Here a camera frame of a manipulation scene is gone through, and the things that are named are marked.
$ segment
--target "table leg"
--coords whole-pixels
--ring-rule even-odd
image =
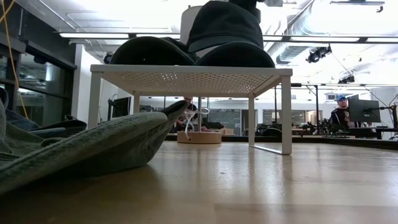
[[[376,129],[376,135],[377,135],[377,139],[382,139],[381,130]]]
[[[292,92],[290,77],[282,77],[282,155],[292,153]]]
[[[249,97],[249,146],[254,146],[254,130],[256,128],[256,118],[254,112],[254,96]]]
[[[201,111],[201,97],[198,96],[198,111]],[[201,113],[198,113],[198,131],[201,132]]]
[[[100,106],[100,91],[101,91],[101,74],[91,74],[90,97],[88,105],[88,129],[97,127],[98,125],[98,110]]]
[[[140,93],[138,91],[134,92],[134,104],[132,108],[132,113],[139,113],[139,98],[140,98]]]

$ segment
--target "black fabric object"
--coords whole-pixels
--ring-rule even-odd
[[[84,131],[86,128],[87,124],[84,121],[79,121],[73,116],[66,115],[65,121],[51,124],[46,127],[29,130],[29,132],[32,132],[32,134],[44,139],[67,138],[81,131]]]
[[[195,54],[173,38],[135,37],[120,46],[112,56],[114,65],[194,65]]]
[[[238,5],[245,1],[236,2],[209,1],[199,10],[187,43],[189,52],[230,42],[247,42],[264,48],[257,18]]]
[[[3,88],[0,88],[0,99],[4,105],[7,107],[8,104],[8,94]],[[24,131],[28,131],[40,138],[67,138],[71,135],[77,134],[87,128],[87,124],[83,121],[79,121],[76,118],[66,115],[65,120],[59,123],[51,124],[46,127],[40,127],[33,121],[21,116],[11,110],[5,110],[7,122],[10,124],[21,128]]]
[[[221,45],[205,54],[197,62],[198,66],[275,68],[271,56],[259,47],[233,42]]]

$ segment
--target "black monitor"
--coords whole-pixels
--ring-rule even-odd
[[[112,118],[127,116],[130,114],[131,97],[120,98],[113,101]]]
[[[355,122],[380,123],[379,102],[377,100],[348,99],[349,120]]]

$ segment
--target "glass wall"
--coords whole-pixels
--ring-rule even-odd
[[[241,133],[241,110],[211,109],[209,122],[217,122],[224,128],[232,129],[233,134],[239,136]]]
[[[0,78],[5,78],[7,73],[8,58],[0,55]]]
[[[319,111],[319,120],[322,119],[323,111]],[[270,125],[275,122],[275,110],[263,110],[263,123]],[[277,123],[281,124],[283,120],[282,110],[277,110]],[[313,110],[292,110],[292,126],[300,126],[303,123],[317,123],[317,111]]]
[[[0,86],[9,92],[9,109],[21,116],[25,116],[26,111],[27,117],[39,126],[63,121],[71,112],[73,71],[31,54],[15,54],[14,58],[20,58],[15,61],[19,91],[14,84],[15,77],[8,75],[13,71],[7,57],[0,57]]]
[[[44,59],[25,53],[21,55],[19,82],[40,88],[54,94],[66,95],[68,88],[67,74]]]
[[[49,96],[35,91],[19,89],[24,101],[25,109],[30,120],[39,126],[47,126],[63,120],[64,99]],[[18,94],[16,113],[25,116],[21,103],[21,96]]]

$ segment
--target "desk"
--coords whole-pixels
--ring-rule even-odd
[[[197,96],[249,98],[249,145],[288,155],[292,153],[292,69],[162,66],[162,65],[92,65],[88,128],[98,122],[101,79],[134,96],[133,113],[139,112],[140,96]],[[282,84],[282,150],[256,146],[254,99]]]
[[[398,129],[367,127],[367,128],[349,128],[349,131],[352,134],[354,134],[356,138],[382,139],[383,132],[398,132]]]

